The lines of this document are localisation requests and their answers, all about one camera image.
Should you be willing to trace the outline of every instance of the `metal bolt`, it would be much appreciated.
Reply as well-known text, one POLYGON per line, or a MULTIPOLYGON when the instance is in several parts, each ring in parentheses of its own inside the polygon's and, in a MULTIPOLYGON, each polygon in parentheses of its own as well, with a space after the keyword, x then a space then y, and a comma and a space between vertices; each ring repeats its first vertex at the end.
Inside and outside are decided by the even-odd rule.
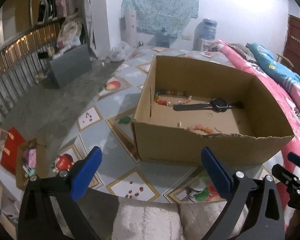
POLYGON ((272 176, 270 176, 270 175, 267 175, 266 177, 267 177, 267 180, 268 180, 268 181, 273 181, 273 178, 272 178, 272 176))
POLYGON ((244 177, 244 174, 243 174, 242 171, 237 171, 235 174, 237 175, 238 178, 243 178, 244 177))
POLYGON ((37 180, 37 178, 38 178, 37 175, 32 175, 32 176, 30 177, 30 181, 35 181, 35 180, 37 180))
POLYGON ((63 178, 67 175, 68 175, 68 171, 60 171, 60 173, 59 173, 59 176, 63 177, 63 178))

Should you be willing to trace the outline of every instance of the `bracelet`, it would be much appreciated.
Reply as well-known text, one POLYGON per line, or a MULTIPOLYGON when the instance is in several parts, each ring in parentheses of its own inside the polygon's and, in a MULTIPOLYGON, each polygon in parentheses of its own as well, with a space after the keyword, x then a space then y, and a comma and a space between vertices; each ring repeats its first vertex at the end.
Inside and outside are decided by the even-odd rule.
POLYGON ((209 127, 202 126, 201 124, 196 124, 196 125, 193 125, 191 127, 188 127, 187 130, 189 130, 191 132, 199 130, 199 131, 205 132, 207 134, 214 133, 213 129, 211 129, 209 127))
POLYGON ((156 92, 154 94, 154 101, 158 104, 158 105, 162 105, 162 106, 175 106, 175 105, 185 105, 187 103, 189 103, 192 100, 192 96, 188 96, 187 99, 184 100, 179 100, 176 101, 174 103, 168 102, 167 100, 162 100, 159 98, 159 95, 174 95, 174 96, 186 96, 186 92, 175 92, 175 91, 168 91, 168 90, 161 90, 159 92, 156 92))

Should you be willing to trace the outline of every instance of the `blue gripper pad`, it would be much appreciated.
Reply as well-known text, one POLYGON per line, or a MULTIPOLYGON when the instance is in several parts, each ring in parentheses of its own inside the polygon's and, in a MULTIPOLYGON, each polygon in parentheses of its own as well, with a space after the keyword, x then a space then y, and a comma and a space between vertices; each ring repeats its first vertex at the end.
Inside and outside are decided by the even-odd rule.
POLYGON ((84 164, 71 182, 71 197, 74 202, 84 196, 89 184, 98 170, 102 161, 102 152, 99 147, 94 147, 84 159, 84 164))
POLYGON ((232 197, 231 180, 216 157, 210 151, 209 147, 205 147, 202 149, 201 163, 207 171, 209 177, 211 178, 211 181, 218 191, 219 196, 226 200, 230 200, 232 197))
POLYGON ((300 167, 300 156, 296 155, 295 153, 289 152, 288 160, 300 167))

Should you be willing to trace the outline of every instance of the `bag handle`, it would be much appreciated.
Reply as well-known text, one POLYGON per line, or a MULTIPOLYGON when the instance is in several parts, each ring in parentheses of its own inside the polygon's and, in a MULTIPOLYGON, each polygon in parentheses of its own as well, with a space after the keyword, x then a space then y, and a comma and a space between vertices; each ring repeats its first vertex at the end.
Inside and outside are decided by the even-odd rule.
MULTIPOLYGON (((11 138, 12 140, 14 139, 14 136, 13 136, 12 133, 10 133, 10 132, 8 132, 8 131, 2 129, 2 128, 0 128, 0 137, 1 137, 1 132, 7 133, 7 134, 10 136, 10 138, 11 138)), ((10 151, 9 151, 4 145, 2 145, 1 141, 0 141, 0 150, 1 150, 2 152, 5 152, 6 154, 10 155, 10 151)))

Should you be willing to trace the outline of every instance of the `railing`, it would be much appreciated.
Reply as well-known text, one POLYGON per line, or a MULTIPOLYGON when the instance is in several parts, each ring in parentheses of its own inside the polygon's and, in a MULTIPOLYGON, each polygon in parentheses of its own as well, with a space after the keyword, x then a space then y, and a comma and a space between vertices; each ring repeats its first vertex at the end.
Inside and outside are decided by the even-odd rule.
POLYGON ((38 52, 55 47, 64 19, 37 25, 0 45, 0 126, 8 112, 27 90, 38 83, 45 72, 47 60, 38 52))

